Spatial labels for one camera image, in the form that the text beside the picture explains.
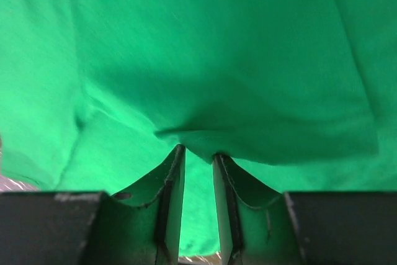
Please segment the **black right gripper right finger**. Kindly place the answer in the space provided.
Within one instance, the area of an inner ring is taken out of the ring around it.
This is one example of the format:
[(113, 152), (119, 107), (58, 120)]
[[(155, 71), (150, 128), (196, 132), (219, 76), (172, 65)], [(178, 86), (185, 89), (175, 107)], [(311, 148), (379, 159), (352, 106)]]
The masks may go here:
[(395, 264), (395, 192), (279, 193), (213, 160), (223, 264)]

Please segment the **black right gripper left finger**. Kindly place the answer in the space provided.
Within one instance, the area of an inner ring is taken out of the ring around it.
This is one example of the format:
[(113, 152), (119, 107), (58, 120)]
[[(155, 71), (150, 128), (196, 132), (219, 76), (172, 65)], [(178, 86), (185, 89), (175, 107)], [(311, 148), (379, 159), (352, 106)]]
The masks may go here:
[(2, 264), (177, 264), (185, 147), (115, 193), (3, 192)]

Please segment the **green t-shirt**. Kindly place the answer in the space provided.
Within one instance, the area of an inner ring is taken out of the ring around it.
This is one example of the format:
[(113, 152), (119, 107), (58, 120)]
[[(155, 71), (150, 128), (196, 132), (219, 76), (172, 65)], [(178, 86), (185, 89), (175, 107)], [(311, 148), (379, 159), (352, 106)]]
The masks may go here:
[(1, 171), (114, 193), (187, 148), (180, 252), (219, 249), (212, 156), (276, 191), (396, 189), (396, 0), (1, 0)]

